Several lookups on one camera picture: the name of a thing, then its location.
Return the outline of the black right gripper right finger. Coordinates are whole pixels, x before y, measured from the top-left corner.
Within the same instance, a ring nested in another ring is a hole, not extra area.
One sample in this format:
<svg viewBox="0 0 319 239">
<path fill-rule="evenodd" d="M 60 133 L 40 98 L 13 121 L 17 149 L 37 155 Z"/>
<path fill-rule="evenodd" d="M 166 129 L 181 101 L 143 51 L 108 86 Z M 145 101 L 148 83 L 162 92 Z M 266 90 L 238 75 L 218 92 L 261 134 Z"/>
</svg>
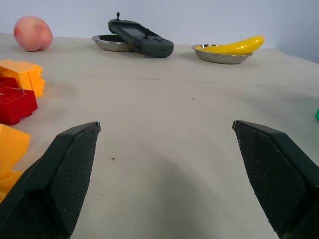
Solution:
<svg viewBox="0 0 319 239">
<path fill-rule="evenodd" d="M 319 237 L 319 168 L 284 132 L 233 122 L 249 182 L 281 239 Z"/>
</svg>

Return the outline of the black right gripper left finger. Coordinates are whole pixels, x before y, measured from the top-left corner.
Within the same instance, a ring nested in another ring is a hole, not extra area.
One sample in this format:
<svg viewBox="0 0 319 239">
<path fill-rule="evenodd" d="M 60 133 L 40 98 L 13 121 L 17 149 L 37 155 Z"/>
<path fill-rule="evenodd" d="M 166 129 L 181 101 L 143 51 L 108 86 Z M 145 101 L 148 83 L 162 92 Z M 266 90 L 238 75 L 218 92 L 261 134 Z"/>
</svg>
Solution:
<svg viewBox="0 0 319 239">
<path fill-rule="evenodd" d="M 58 134 L 0 204 L 2 239 L 68 239 L 85 196 L 100 132 L 98 121 Z"/>
</svg>

